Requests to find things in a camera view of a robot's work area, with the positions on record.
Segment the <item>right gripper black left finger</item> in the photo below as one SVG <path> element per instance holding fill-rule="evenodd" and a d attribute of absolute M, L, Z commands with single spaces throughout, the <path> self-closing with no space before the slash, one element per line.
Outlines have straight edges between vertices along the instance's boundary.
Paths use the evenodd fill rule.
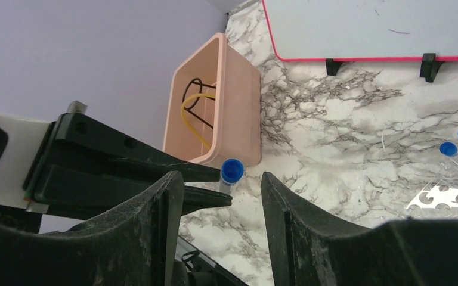
<path fill-rule="evenodd" d="M 169 285 L 183 198 L 175 171 L 65 232 L 0 225 L 0 285 Z"/>

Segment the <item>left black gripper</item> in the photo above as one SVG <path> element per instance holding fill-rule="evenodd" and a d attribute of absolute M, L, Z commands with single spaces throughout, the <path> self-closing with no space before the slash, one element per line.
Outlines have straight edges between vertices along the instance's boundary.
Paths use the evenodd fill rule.
<path fill-rule="evenodd" d="M 219 168 L 178 159 L 81 113 L 52 123 L 0 113 L 0 206 L 86 220 L 173 171 L 184 183 L 221 177 Z"/>

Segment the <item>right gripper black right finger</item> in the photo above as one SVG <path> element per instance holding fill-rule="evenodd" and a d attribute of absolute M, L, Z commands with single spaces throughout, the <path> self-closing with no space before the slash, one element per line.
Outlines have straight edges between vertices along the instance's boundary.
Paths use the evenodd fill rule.
<path fill-rule="evenodd" d="M 261 192 L 275 285 L 458 285 L 458 220 L 366 228 L 310 203 L 270 172 Z"/>

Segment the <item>yellow rubber tube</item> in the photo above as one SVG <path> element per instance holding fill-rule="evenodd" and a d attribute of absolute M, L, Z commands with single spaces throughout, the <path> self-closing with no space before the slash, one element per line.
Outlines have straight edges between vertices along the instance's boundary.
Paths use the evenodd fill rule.
<path fill-rule="evenodd" d="M 183 100 L 183 102 L 181 104 L 180 115 L 181 115 L 181 118 L 182 118 L 184 124 L 186 125 L 187 129 L 202 143 L 202 145 L 204 147 L 206 147 L 207 149 L 210 149 L 211 146 L 204 139 L 204 137 L 202 137 L 201 134 L 198 133 L 198 131 L 192 126 L 192 124 L 187 120 L 187 117 L 185 115 L 185 113 L 189 113 L 192 116 L 194 116 L 197 120 L 201 121 L 204 125 L 206 125 L 206 126 L 210 127 L 211 129 L 213 129 L 213 125 L 212 124 L 210 124 L 205 119 L 201 118 L 200 116 L 198 116 L 196 113 L 194 113 L 191 110 L 197 104 L 197 102 L 199 101 L 200 98 L 208 98 L 208 99 L 210 99 L 212 101 L 215 101 L 215 99 L 216 99 L 214 94 L 206 94 L 206 93 L 200 93 L 199 92 L 199 93 L 190 95 L 189 97 L 187 97 L 186 99 Z M 187 107 L 187 103 L 189 103 L 192 100 L 194 100 L 193 106 L 192 107 Z"/>

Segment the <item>pink plastic bin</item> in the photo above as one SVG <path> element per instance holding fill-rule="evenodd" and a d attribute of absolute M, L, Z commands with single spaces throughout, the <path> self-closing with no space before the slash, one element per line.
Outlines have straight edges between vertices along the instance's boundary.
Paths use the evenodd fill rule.
<path fill-rule="evenodd" d="M 193 111 L 213 125 L 213 129 L 185 113 L 187 120 L 211 146 L 207 149 L 187 129 L 180 111 L 185 87 L 193 78 L 215 85 L 202 93 Z M 199 93 L 191 85 L 187 97 Z M 244 56 L 228 44 L 223 33 L 214 34 L 174 72 L 162 150 L 176 158 L 219 167 L 229 158 L 244 166 L 261 161 L 261 74 Z"/>

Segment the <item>black wire tripod stand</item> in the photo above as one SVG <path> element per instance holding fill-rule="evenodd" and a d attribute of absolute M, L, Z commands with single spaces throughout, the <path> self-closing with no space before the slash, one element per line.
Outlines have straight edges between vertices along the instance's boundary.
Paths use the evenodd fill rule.
<path fill-rule="evenodd" d="M 208 89 L 213 89 L 216 90 L 215 85 L 208 85 L 202 82 L 202 80 L 198 77 L 193 78 L 190 80 L 190 82 L 187 84 L 187 86 L 184 89 L 183 95 L 182 95 L 182 103 L 185 103 L 186 101 L 186 96 L 187 92 L 190 89 L 191 85 L 197 85 L 199 87 L 199 92 L 203 92 L 203 88 L 208 88 Z M 192 116 L 194 116 L 198 121 L 202 122 L 204 125 L 208 126 L 209 128 L 213 129 L 213 125 L 207 122 L 204 118 L 200 117 L 198 114 L 196 114 L 193 109 L 196 107 L 198 102 L 200 101 L 200 97 L 195 98 L 192 104 L 187 105 L 186 107 L 183 108 L 184 111 L 188 112 Z"/>

